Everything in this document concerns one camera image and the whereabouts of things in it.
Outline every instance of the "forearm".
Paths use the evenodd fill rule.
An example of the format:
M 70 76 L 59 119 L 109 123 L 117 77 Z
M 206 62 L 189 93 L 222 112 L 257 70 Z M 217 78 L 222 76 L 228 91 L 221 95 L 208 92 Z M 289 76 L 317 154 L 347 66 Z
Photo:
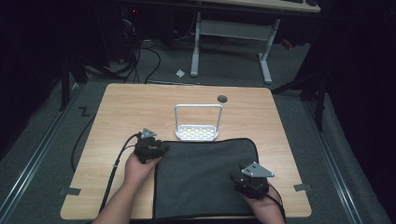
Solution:
M 93 223 L 129 223 L 137 189 L 122 184 Z

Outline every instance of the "hand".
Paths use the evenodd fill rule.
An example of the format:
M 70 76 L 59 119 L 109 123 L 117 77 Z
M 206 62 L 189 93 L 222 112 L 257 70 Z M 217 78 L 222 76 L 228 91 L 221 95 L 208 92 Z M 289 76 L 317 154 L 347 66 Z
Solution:
M 128 160 L 125 162 L 123 185 L 139 188 L 140 185 L 148 178 L 149 173 L 160 160 L 161 158 L 157 158 L 147 164 L 143 164 L 139 161 L 134 153 L 131 153 Z
M 282 204 L 280 195 L 276 192 L 276 190 L 270 187 L 267 194 L 273 197 L 274 199 L 276 199 L 280 204 Z M 260 200 L 249 199 L 245 195 L 242 195 L 242 197 L 245 199 L 245 201 L 247 201 L 247 204 L 253 210 L 254 215 L 261 223 L 267 223 L 267 224 L 285 223 L 285 220 L 283 219 L 279 207 L 274 201 L 272 201 L 268 197 L 263 197 Z

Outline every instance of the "person's right hand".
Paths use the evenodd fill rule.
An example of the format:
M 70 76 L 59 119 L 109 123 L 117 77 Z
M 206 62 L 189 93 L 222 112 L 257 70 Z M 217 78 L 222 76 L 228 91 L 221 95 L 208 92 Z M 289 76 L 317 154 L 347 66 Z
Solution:
M 269 188 L 267 194 L 273 197 L 274 199 L 276 199 L 280 204 L 282 204 L 280 195 L 272 187 Z M 261 223 L 265 223 L 265 224 L 285 223 L 285 220 L 283 219 L 279 206 L 270 198 L 263 197 L 262 199 L 257 200 L 257 199 L 249 199 L 243 194 L 241 195 L 245 199 L 245 201 L 247 201 L 247 204 L 253 210 L 254 215 Z

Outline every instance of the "white desk leg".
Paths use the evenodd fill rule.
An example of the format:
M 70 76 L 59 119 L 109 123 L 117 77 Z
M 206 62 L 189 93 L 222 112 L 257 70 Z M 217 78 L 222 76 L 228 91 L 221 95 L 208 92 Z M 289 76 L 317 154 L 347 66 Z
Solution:
M 276 20 L 274 22 L 274 25 L 270 32 L 270 36 L 269 36 L 269 38 L 267 40 L 267 44 L 265 46 L 265 51 L 264 51 L 264 53 L 259 53 L 260 64 L 262 66 L 262 75 L 264 76 L 264 82 L 266 84 L 272 83 L 270 70 L 268 69 L 268 64 L 267 64 L 267 57 L 268 57 L 268 53 L 270 52 L 271 46 L 274 42 L 274 38 L 275 38 L 277 27 L 279 26 L 279 23 L 280 23 L 280 20 Z
M 201 33 L 201 12 L 197 12 L 197 22 L 195 24 L 195 46 L 194 52 L 192 53 L 191 62 L 191 76 L 198 76 L 198 66 L 199 66 L 199 35 Z

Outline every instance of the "gray carpet floor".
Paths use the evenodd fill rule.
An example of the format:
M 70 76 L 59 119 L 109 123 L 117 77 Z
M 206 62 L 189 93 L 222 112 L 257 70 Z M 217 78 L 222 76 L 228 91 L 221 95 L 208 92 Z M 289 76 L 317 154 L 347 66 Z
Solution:
M 294 49 L 273 45 L 268 64 L 274 82 L 272 85 L 266 85 L 263 82 L 255 52 L 260 49 L 260 44 L 262 43 L 249 43 L 241 48 L 228 43 L 216 49 L 203 49 L 199 76 L 190 77 L 192 46 L 189 41 L 180 42 L 172 48 L 147 42 L 144 46 L 147 48 L 154 46 L 151 49 L 161 56 L 160 66 L 149 78 L 148 83 L 174 82 L 274 89 L 294 79 L 309 50 L 307 45 Z M 213 48 L 216 44 L 212 43 L 203 47 Z M 139 83 L 143 83 L 159 61 L 160 58 L 155 53 L 142 49 L 136 69 L 137 74 L 132 73 L 127 82 L 137 83 L 139 80 Z M 112 69 L 117 69 L 119 66 L 113 64 Z M 186 75 L 177 77 L 178 69 L 186 72 Z M 78 163 L 89 129 L 83 133 L 76 145 L 78 137 L 96 113 L 106 85 L 112 82 L 119 81 L 90 76 L 88 83 L 64 114 L 60 128 L 49 143 L 47 154 L 35 171 L 34 177 L 13 209 L 7 223 L 87 222 L 87 220 L 63 220 L 60 217 L 64 196 L 59 195 L 59 190 L 61 187 L 68 187 L 73 178 L 71 160 L 75 164 Z M 288 223 L 351 223 L 326 164 L 316 126 L 313 125 L 312 118 L 307 113 L 306 104 L 310 103 L 301 102 L 298 93 L 298 91 L 286 91 L 274 96 L 302 180 L 312 187 L 307 192 L 312 215 L 304 218 L 288 218 Z M 50 98 L 33 114 L 19 141 L 0 162 L 0 202 L 7 200 L 8 194 L 34 155 L 46 130 L 59 114 L 60 105 L 61 88 L 57 85 L 52 90 Z M 86 107 L 85 114 L 88 114 L 88 117 L 82 116 L 82 107 Z M 324 132 L 321 134 L 325 136 L 340 172 L 346 180 L 350 196 L 358 208 L 361 223 L 390 223 L 350 150 L 329 97 L 326 97 L 323 127 Z M 74 147 L 76 147 L 76 154 L 72 158 Z

